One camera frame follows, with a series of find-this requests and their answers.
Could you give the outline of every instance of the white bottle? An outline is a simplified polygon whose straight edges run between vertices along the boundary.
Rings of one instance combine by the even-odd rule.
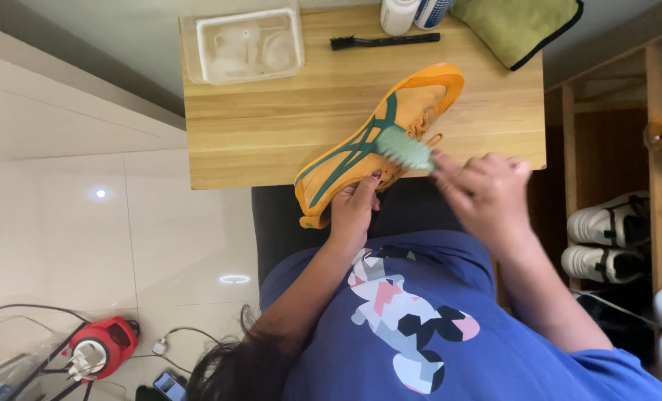
[[[400,36],[410,29],[420,0],[383,0],[380,24],[389,35]]]

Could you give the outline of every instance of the green towel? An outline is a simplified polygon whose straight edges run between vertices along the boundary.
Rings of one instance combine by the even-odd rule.
[[[456,0],[450,12],[467,23],[512,71],[581,18],[581,0]]]

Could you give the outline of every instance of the white tile floor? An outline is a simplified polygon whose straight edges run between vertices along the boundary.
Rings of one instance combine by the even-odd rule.
[[[249,280],[220,281],[228,275]],[[134,355],[149,355],[179,325],[238,333],[241,306],[256,307],[258,296],[250,190],[191,190],[186,150],[0,163],[0,305],[134,318],[142,332]],[[77,326],[64,313],[2,310],[0,358],[52,337],[18,315],[61,338]],[[174,333],[168,356],[191,369],[204,344],[197,333]],[[132,400],[165,368],[159,358],[133,359],[106,381]],[[79,389],[67,400],[81,396]],[[122,396],[97,383],[91,401]]]

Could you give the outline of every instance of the black hair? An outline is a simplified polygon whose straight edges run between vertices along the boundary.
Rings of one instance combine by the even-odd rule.
[[[240,311],[243,338],[223,338],[201,357],[190,375],[188,401],[281,400],[292,358],[280,349],[282,337],[251,330],[249,305]]]

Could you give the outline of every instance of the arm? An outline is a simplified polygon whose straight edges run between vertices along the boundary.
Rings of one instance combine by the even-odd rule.
[[[353,258],[365,245],[371,209],[380,209],[375,196],[379,178],[377,171],[333,198],[329,239],[296,281],[259,317],[253,334],[278,336],[283,352],[298,355]]]
[[[523,160],[489,153],[465,166],[436,154],[437,185],[458,219],[497,258],[517,318],[565,352],[612,344],[571,296],[531,229]]]

